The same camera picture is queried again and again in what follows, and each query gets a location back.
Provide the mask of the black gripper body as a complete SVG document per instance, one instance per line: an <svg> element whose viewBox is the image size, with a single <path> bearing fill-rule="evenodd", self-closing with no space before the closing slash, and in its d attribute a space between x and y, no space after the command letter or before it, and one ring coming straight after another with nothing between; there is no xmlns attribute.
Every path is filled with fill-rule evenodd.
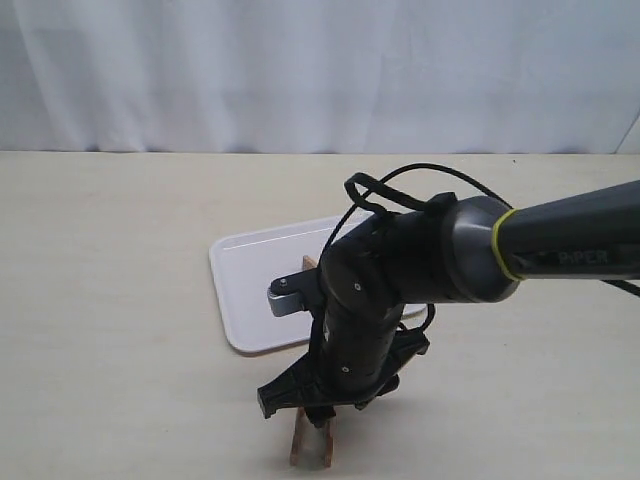
<svg viewBox="0 0 640 480"><path fill-rule="evenodd" d="M257 389L257 401L264 417L277 411L302 407L327 411L336 406L365 408L374 399L395 391L399 373L417 355L429 348L425 334L416 329L398 331L384 358L371 373L351 367L329 368L322 357L315 361L306 353L269 383Z"/></svg>

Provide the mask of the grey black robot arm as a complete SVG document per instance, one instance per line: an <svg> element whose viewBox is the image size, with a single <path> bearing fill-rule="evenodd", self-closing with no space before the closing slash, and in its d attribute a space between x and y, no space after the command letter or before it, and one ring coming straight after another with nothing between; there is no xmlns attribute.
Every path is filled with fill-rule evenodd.
<svg viewBox="0 0 640 480"><path fill-rule="evenodd" d="M423 304L496 303L528 279L621 284L639 276L639 185L629 182L525 208L444 193L419 201L386 186L404 213L357 200L369 217L315 268L274 280L272 312L312 316L307 352L257 391L265 417L287 408L321 425L341 405L365 408L398 387L429 346L401 323Z"/></svg>

